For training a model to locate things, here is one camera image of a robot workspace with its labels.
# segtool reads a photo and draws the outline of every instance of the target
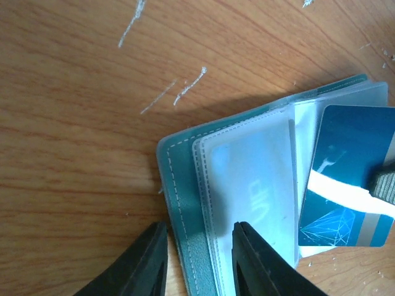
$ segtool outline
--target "white scratch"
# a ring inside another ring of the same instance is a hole
[[[182,92],[177,94],[177,97],[175,98],[174,103],[173,103],[174,106],[177,104],[178,100],[181,99],[181,97],[186,94],[187,91],[189,91],[196,83],[198,83],[198,81],[203,77],[204,74],[206,74],[206,72],[207,72],[207,68],[206,67],[202,67],[202,72],[200,73],[199,77],[197,77],[195,79],[195,81],[192,82],[191,85],[189,85],[186,88],[184,88]]]
[[[154,99],[153,102],[150,103],[148,107],[146,107],[143,111],[140,112],[140,114],[143,114],[145,111],[150,109],[157,101],[160,100],[161,97],[163,97],[169,91],[170,88],[172,88],[175,85],[176,82],[177,79],[174,79],[173,82],[159,96],[157,96],[156,99]]]
[[[129,26],[126,28],[125,32],[123,32],[123,35],[121,37],[121,40],[118,43],[118,47],[121,47],[123,44],[123,40],[126,37],[126,34],[129,32],[131,26],[133,26],[135,20],[138,20],[141,17],[141,13],[144,10],[144,5],[146,5],[146,0],[138,0],[137,6],[136,6],[136,11],[135,11],[135,16],[131,19]]]
[[[304,0],[303,8],[309,6],[309,5],[312,4],[313,2],[314,2],[314,0]]]
[[[372,45],[372,43],[365,44],[365,45],[361,46],[361,47],[359,48],[359,50],[364,49],[365,47],[368,47],[368,46],[370,46],[370,45]]]

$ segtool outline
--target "wallet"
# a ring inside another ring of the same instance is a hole
[[[188,294],[235,295],[238,221],[293,268],[333,248],[297,243],[323,109],[387,104],[386,83],[357,75],[163,138],[157,160]]]

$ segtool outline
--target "wooden table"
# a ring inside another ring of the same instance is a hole
[[[168,221],[155,156],[168,134],[361,72],[394,104],[395,1],[302,5],[2,1],[0,294],[71,295]],[[330,295],[394,295],[394,247],[392,234],[299,271]],[[172,238],[169,260],[167,295],[186,295]]]

